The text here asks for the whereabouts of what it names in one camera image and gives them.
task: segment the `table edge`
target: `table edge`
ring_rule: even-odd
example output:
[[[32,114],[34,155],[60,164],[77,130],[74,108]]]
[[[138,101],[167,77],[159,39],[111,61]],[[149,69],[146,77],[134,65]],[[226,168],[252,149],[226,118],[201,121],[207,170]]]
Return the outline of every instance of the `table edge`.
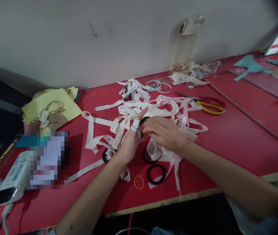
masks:
[[[278,172],[261,176],[261,178],[267,182],[278,181]],[[222,193],[222,192],[223,191],[219,187],[206,189],[206,190],[199,191],[196,193],[186,194],[186,195],[173,197],[173,198],[165,199],[165,200],[158,201],[158,202],[153,202],[153,203],[149,203],[149,204],[145,204],[145,205],[141,205],[141,206],[137,206],[137,207],[128,208],[128,209],[117,211],[117,212],[107,213],[104,216],[106,218],[110,218],[110,217],[114,217],[114,216],[126,215],[126,214],[130,214],[130,213],[134,213],[134,212],[145,211],[145,210],[149,210],[149,209],[153,209],[153,208],[157,208],[157,207],[161,207],[161,206],[170,205],[173,203],[189,201],[189,200],[197,199],[200,197],[206,197],[206,196],[210,196],[210,195]]]

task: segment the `red table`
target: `red table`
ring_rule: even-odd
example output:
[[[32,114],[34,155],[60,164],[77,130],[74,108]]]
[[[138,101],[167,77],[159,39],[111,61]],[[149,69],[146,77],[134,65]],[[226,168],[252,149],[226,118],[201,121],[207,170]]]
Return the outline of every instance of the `red table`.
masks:
[[[244,80],[235,82],[233,81],[234,75],[223,73],[242,57],[243,55],[223,59],[223,65],[217,71],[217,74],[222,74],[216,75],[215,78],[211,78],[209,81],[251,115],[261,120],[265,126],[278,134],[277,100],[252,84]],[[258,58],[257,61],[264,62],[274,57],[277,56]],[[167,75],[170,75],[170,72],[142,77],[139,81],[145,84],[146,81]],[[81,110],[89,111],[94,117],[113,121],[118,116],[117,107],[102,111],[95,111],[94,108],[115,103],[121,98],[118,94],[121,88],[121,85],[115,83],[82,91],[77,104]],[[208,85],[194,89],[189,89],[186,86],[174,86],[172,92],[167,94],[167,96],[178,96],[175,91],[193,96],[217,97],[224,100],[228,105],[225,114],[219,116],[210,115],[203,111],[189,112],[190,118],[209,128],[207,132],[198,134],[197,144],[258,176],[265,176],[266,180],[278,180],[277,139],[254,123]],[[157,91],[151,92],[150,100],[155,99],[158,95]],[[71,147],[68,167],[69,176],[98,161],[104,151],[103,146],[98,146],[99,153],[94,155],[92,150],[84,148],[88,132],[87,127],[88,121],[82,116],[78,116],[60,129],[60,131],[70,132],[68,142],[68,146]],[[94,136],[104,134],[112,134],[109,127],[96,124]],[[137,154],[128,165],[132,180],[129,183],[118,180],[103,208],[103,213],[112,213],[111,215],[125,214],[179,201],[179,192],[176,189],[173,173],[169,175],[163,184],[151,190],[148,188],[146,172],[149,165],[142,158],[147,143],[148,140],[139,144]],[[4,178],[6,176],[17,155],[22,151],[25,151],[25,149],[15,149],[6,165],[2,166],[0,164],[0,177]],[[166,168],[169,166],[169,163],[161,164]],[[24,197],[15,203],[11,214],[7,218],[10,234],[25,233],[55,226],[103,167],[104,165],[97,167],[69,185],[63,185],[60,189],[26,192]],[[142,190],[136,189],[133,184],[133,179],[136,175],[142,176],[145,181],[145,187]],[[181,194],[183,195],[182,200],[219,192],[212,180],[186,160],[179,165],[179,180]]]

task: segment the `white power bank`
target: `white power bank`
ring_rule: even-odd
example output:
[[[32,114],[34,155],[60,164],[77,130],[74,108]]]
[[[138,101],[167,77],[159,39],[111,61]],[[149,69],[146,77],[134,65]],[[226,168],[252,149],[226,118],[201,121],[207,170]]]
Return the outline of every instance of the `white power bank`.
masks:
[[[27,151],[21,152],[0,187],[0,206],[21,199],[27,185]]]

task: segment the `twine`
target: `twine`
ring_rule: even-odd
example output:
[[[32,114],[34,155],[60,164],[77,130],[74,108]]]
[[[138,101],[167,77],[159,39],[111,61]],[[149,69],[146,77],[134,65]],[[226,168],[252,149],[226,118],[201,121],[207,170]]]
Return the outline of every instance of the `twine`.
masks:
[[[47,120],[49,121],[49,124],[48,124],[47,127],[51,131],[56,131],[58,128],[63,126],[65,123],[67,123],[66,117],[62,114],[62,112],[64,112],[66,109],[61,107],[61,103],[59,101],[52,101],[51,103],[49,103],[48,106],[40,112],[40,116],[42,115],[43,111],[49,111],[49,108],[50,108],[51,104],[53,104],[53,103],[58,103],[59,107],[58,107],[57,110],[49,112],[49,115],[47,117]],[[40,125],[41,125],[41,121],[39,120],[38,117],[36,117],[29,124],[29,126],[30,126],[29,131],[31,131],[31,132],[41,131],[44,128],[41,128]]]

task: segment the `yellow paper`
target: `yellow paper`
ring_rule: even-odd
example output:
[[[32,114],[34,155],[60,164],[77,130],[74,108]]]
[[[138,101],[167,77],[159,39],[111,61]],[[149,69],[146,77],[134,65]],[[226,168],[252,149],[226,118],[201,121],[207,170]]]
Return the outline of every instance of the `yellow paper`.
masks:
[[[71,98],[72,100],[74,100],[74,99],[76,98],[76,96],[77,96],[78,88],[75,88],[75,87],[73,86],[73,87],[70,87],[70,88],[67,88],[67,89],[70,90],[70,93],[69,93],[68,95],[70,96],[70,98]],[[45,93],[47,93],[47,92],[55,91],[55,90],[58,90],[58,89],[53,89],[53,88],[51,88],[51,89],[46,89],[46,90],[44,90],[44,91],[38,91],[38,92],[34,95],[34,97],[32,98],[32,100],[38,98],[39,96],[41,96],[41,95],[43,95],[43,94],[45,94]]]
[[[27,116],[25,116],[25,117],[23,118],[23,122],[26,122],[26,124],[29,125],[30,122],[31,122],[31,120],[30,120]]]
[[[74,100],[77,96],[78,88],[75,88],[73,86],[73,87],[68,88],[68,90],[70,90],[69,96]]]
[[[65,109],[62,113],[68,121],[74,119],[82,113],[76,103],[70,98],[66,91],[61,89],[53,89],[51,91],[40,94],[30,103],[22,107],[23,112],[27,118],[32,121],[38,117],[43,109],[45,109],[52,101],[59,101],[61,106]],[[58,104],[54,103],[50,106],[49,111],[58,109]]]
[[[45,93],[46,93],[46,91],[38,91],[38,92],[33,96],[32,100],[38,98],[40,95],[43,95],[43,94],[45,94]]]

